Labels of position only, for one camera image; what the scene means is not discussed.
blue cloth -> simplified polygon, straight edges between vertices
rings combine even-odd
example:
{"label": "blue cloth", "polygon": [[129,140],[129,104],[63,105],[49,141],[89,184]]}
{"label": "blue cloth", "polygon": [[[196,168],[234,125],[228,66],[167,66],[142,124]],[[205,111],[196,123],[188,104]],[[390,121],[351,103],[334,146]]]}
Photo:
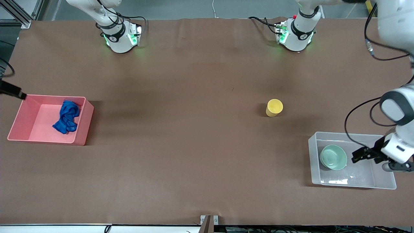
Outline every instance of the blue cloth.
{"label": "blue cloth", "polygon": [[79,108],[74,102],[68,100],[63,101],[62,108],[59,112],[60,118],[52,127],[63,134],[75,132],[77,124],[73,119],[79,116],[79,112]]}

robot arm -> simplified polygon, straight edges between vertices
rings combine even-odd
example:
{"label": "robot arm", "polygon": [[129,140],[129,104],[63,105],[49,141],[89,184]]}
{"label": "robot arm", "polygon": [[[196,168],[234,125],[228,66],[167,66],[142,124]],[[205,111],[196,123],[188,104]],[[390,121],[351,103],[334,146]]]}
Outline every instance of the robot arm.
{"label": "robot arm", "polygon": [[[410,54],[414,68],[414,1],[377,0],[378,33],[388,46]],[[388,161],[383,169],[389,172],[413,172],[414,162],[414,79],[406,85],[385,93],[380,100],[384,115],[396,124],[395,130],[382,137],[373,148],[360,148],[353,153],[354,163],[374,159],[375,163]]]}
{"label": "robot arm", "polygon": [[92,17],[103,32],[106,44],[116,53],[126,53],[137,46],[141,26],[133,24],[117,14],[112,8],[122,0],[66,0],[70,5]]}
{"label": "robot arm", "polygon": [[[119,17],[102,7],[97,0],[66,0],[70,5],[87,13],[94,19],[99,26],[110,26],[113,22],[118,22]],[[101,3],[110,11],[115,12],[112,8],[119,7],[122,0],[101,0]]]}
{"label": "robot arm", "polygon": [[276,26],[276,40],[288,50],[301,51],[311,42],[315,26],[321,18],[320,5],[337,5],[342,0],[295,0],[299,5],[296,18]]}

brown table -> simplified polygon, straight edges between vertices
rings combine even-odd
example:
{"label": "brown table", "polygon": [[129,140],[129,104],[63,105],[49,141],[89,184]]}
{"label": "brown table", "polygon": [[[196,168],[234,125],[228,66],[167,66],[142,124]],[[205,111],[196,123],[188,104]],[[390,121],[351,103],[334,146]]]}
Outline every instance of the brown table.
{"label": "brown table", "polygon": [[[311,184],[308,138],[343,132],[351,108],[411,76],[408,59],[369,56],[363,25],[321,20],[294,53],[250,20],[151,21],[142,47],[116,54],[93,21],[33,22],[9,81],[85,96],[95,113],[86,146],[10,142],[20,101],[1,97],[0,222],[192,224],[218,214],[221,224],[412,226],[413,174],[396,174],[397,190]],[[265,117],[272,98],[284,103],[276,118]],[[384,134],[368,109],[349,130]]]}

clear plastic bin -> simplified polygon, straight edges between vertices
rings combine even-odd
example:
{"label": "clear plastic bin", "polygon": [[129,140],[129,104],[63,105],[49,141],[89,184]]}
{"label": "clear plastic bin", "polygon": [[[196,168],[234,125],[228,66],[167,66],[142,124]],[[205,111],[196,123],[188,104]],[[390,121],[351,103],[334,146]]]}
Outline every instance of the clear plastic bin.
{"label": "clear plastic bin", "polygon": [[[381,135],[350,134],[350,136],[369,147],[380,139]],[[382,169],[382,163],[374,160],[361,160],[352,163],[352,152],[361,146],[352,142],[345,133],[316,132],[308,141],[310,172],[312,183],[328,186],[346,186],[376,189],[396,189],[394,173]],[[327,145],[337,145],[347,154],[347,166],[342,170],[330,170],[319,161],[319,154]]]}

pink container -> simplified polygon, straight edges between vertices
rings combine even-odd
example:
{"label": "pink container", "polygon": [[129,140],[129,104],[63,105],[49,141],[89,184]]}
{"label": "pink container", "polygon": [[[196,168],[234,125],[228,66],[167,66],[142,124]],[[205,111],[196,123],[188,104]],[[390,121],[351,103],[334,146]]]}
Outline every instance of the pink container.
{"label": "pink container", "polygon": [[[69,100],[79,106],[80,115],[75,132],[62,134],[52,127],[59,120],[63,101]],[[94,107],[85,97],[27,95],[22,101],[10,129],[9,141],[23,141],[40,144],[83,146],[89,131]]]}

